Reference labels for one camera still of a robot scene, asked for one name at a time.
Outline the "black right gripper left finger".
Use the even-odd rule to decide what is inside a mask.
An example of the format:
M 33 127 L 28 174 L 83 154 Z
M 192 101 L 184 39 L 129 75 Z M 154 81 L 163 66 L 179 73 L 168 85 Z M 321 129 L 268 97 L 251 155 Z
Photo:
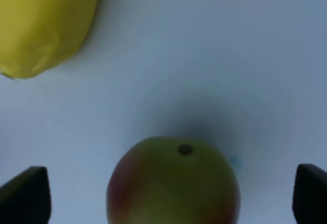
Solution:
M 1 186 L 1 223 L 48 224 L 51 211 L 46 167 L 32 166 Z

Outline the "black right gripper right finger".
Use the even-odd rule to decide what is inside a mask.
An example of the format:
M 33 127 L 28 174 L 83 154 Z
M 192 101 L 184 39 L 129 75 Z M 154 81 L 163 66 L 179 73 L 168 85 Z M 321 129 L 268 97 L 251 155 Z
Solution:
M 326 171 L 313 164 L 298 165 L 292 210 L 297 223 L 326 224 Z

